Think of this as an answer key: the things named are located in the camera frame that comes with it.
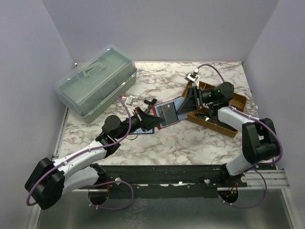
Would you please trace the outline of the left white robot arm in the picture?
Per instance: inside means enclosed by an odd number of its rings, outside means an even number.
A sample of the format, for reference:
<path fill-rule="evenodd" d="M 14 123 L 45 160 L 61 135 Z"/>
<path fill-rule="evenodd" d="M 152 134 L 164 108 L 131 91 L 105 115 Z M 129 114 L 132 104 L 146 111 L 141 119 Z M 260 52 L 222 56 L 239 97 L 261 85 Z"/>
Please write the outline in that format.
<path fill-rule="evenodd" d="M 124 121 L 116 115 L 108 116 L 102 132 L 85 148 L 53 161 L 46 157 L 37 163 L 24 186 L 29 193 L 26 204 L 37 204 L 45 210 L 66 192 L 91 185 L 102 188 L 106 177 L 96 161 L 112 155 L 130 132 L 138 129 L 148 131 L 163 121 L 163 118 L 148 114 L 139 107 Z"/>

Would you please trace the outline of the black leather card holder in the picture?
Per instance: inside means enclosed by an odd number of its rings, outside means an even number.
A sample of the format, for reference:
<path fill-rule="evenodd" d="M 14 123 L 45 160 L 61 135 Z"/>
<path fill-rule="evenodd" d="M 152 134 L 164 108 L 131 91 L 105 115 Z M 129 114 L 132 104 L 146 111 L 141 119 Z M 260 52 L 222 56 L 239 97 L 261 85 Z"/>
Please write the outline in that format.
<path fill-rule="evenodd" d="M 142 130 L 141 128 L 138 128 L 133 132 L 133 134 L 139 134 L 139 135 L 154 134 L 154 128 L 150 130 Z"/>

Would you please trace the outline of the red leather card holder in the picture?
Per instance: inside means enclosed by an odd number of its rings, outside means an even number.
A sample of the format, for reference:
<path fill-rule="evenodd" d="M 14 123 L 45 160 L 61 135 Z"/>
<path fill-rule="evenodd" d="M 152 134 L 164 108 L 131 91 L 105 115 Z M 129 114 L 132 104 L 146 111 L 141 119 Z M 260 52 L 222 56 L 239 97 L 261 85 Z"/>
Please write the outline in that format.
<path fill-rule="evenodd" d="M 187 114 L 191 110 L 184 107 L 184 101 L 185 99 L 179 96 L 168 101 L 156 103 L 152 106 L 154 116 L 163 120 L 158 124 L 158 130 L 177 124 L 187 118 Z"/>

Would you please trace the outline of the aluminium extrusion rail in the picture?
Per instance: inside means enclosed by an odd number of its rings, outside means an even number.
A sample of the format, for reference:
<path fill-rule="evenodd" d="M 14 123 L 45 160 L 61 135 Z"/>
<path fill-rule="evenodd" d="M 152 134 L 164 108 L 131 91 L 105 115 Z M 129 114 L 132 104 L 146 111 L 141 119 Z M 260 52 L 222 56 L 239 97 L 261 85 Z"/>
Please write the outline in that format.
<path fill-rule="evenodd" d="M 248 171 L 240 174 L 246 180 L 246 187 L 238 188 L 234 185 L 233 189 L 282 189 L 288 188 L 289 183 L 284 170 L 277 170 L 272 167 L 264 167 L 262 170 Z"/>

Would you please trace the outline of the green plastic storage box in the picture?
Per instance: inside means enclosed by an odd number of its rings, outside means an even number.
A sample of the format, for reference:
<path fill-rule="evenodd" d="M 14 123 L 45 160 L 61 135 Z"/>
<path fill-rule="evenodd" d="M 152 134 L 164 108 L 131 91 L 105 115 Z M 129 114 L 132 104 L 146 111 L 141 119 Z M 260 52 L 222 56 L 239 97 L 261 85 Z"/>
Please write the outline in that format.
<path fill-rule="evenodd" d="M 108 45 L 78 64 L 54 88 L 67 107 L 91 123 L 135 84 L 136 74 L 133 59 Z"/>

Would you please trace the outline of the black T-shaped tool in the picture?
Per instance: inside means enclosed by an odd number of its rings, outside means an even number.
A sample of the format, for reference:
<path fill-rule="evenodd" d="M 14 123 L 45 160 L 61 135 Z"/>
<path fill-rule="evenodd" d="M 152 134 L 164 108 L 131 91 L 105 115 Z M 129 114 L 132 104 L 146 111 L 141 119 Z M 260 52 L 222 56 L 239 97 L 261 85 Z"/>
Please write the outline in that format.
<path fill-rule="evenodd" d="M 148 113 L 150 112 L 152 106 L 155 105 L 156 102 L 157 102 L 157 99 L 155 99 L 155 98 L 152 99 L 151 101 L 149 101 L 149 100 L 144 100 L 144 103 L 148 105 L 148 107 L 145 109 L 144 112 L 148 114 Z"/>

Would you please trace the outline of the black pen tool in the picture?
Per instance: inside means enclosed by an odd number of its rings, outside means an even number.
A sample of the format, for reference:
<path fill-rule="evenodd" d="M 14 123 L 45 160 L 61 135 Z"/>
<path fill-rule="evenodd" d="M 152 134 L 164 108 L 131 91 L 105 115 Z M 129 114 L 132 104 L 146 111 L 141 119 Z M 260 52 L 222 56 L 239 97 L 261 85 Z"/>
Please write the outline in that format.
<path fill-rule="evenodd" d="M 231 131 L 236 131 L 236 129 L 232 128 L 231 126 L 229 126 L 229 125 L 227 125 L 227 124 L 225 124 L 225 123 L 222 123 L 222 122 L 220 122 L 220 121 L 214 120 L 214 119 L 212 119 L 212 118 L 210 118 L 210 117 L 208 117 L 208 116 L 205 116 L 205 115 L 202 114 L 202 113 L 196 113 L 196 114 L 195 114 L 195 117 L 200 118 L 200 119 L 202 119 L 202 120 L 205 120 L 205 121 L 207 121 L 207 122 L 209 122 L 209 123 L 218 125 L 218 126 L 223 127 L 223 128 L 225 128 L 225 129 L 228 129 L 228 130 L 231 130 Z"/>

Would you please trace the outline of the woven bamboo organizer tray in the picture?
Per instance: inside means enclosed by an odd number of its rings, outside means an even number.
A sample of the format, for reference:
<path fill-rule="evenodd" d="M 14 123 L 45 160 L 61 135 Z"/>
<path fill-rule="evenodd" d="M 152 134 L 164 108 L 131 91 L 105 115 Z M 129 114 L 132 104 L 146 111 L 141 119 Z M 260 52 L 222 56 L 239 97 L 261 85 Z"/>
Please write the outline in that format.
<path fill-rule="evenodd" d="M 244 111 L 247 99 L 234 93 L 234 86 L 229 82 L 218 86 L 203 82 L 199 82 L 198 86 L 188 83 L 183 98 L 179 114 L 186 114 L 186 120 L 220 134 L 235 137 L 248 121 L 237 113 Z"/>

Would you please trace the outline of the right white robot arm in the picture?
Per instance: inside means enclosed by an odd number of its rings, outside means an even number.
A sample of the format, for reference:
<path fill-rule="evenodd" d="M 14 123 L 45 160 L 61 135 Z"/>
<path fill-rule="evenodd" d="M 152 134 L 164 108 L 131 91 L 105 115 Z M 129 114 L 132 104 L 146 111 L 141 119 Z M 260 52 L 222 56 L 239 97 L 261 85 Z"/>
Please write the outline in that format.
<path fill-rule="evenodd" d="M 220 183 L 230 187 L 236 176 L 251 169 L 260 162 L 271 165 L 270 159 L 280 160 L 283 146 L 276 134 L 273 121 L 269 118 L 257 119 L 240 112 L 231 106 L 234 86 L 224 82 L 216 87 L 201 90 L 198 86 L 189 87 L 178 114 L 186 114 L 208 106 L 209 116 L 225 123 L 242 133 L 242 153 L 224 165 L 219 175 Z"/>

